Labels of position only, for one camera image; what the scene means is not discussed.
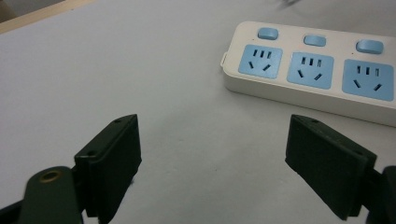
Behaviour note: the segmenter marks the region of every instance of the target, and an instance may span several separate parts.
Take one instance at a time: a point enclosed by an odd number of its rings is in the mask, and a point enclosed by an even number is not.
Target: light blue switch
[[[356,45],[356,50],[362,53],[381,54],[384,44],[381,41],[363,39]]]
[[[277,29],[274,28],[261,28],[258,34],[260,39],[269,39],[269,40],[276,40],[277,35],[278,35]]]
[[[306,45],[324,47],[326,46],[326,38],[320,35],[306,35],[304,43]]]

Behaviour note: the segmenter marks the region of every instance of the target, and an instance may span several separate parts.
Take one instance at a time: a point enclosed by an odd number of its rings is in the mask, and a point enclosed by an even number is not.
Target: blue outlet panel
[[[345,60],[343,92],[392,101],[394,96],[393,67],[382,63]]]
[[[256,77],[276,78],[282,59],[282,49],[247,45],[238,71]]]
[[[328,90],[332,86],[334,58],[326,55],[294,52],[288,82]]]

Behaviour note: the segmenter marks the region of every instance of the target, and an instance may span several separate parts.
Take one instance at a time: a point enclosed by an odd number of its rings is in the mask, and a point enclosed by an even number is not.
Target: electrical outlet
[[[395,59],[395,37],[245,21],[220,65],[230,91],[396,127]]]
[[[288,81],[300,85],[329,89],[332,85],[334,58],[305,52],[294,52]]]
[[[346,60],[343,92],[392,101],[394,95],[393,67],[388,64]]]
[[[239,72],[256,77],[276,78],[282,49],[247,45],[239,64]]]

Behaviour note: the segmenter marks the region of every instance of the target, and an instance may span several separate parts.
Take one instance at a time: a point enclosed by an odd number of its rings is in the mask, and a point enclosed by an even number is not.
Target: white table surface
[[[242,21],[396,36],[396,1],[282,2],[97,0],[0,35],[0,207],[136,113],[143,163],[112,223],[344,223],[284,162],[290,115],[372,150],[378,171],[396,129],[228,91],[219,63]]]

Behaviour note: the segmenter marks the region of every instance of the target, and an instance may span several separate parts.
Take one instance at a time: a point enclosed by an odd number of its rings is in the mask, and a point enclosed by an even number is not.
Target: power strip
[[[396,38],[254,21],[221,60],[225,86],[396,127]]]

